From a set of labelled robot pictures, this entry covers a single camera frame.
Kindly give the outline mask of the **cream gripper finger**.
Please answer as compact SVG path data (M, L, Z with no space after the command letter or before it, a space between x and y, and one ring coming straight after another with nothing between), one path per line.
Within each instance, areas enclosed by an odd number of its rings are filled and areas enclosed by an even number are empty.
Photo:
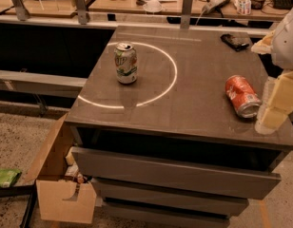
M251 47L251 51L258 54L271 54L273 51L272 43L274 37L274 30L270 31L266 36L255 43Z
M274 85L261 117L261 125L277 130L293 112L293 71L284 70Z

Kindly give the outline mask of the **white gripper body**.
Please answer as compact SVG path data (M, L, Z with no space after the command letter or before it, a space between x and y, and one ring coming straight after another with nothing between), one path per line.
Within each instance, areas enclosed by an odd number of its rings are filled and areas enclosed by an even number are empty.
M271 58L274 65L293 70L293 8L275 29Z

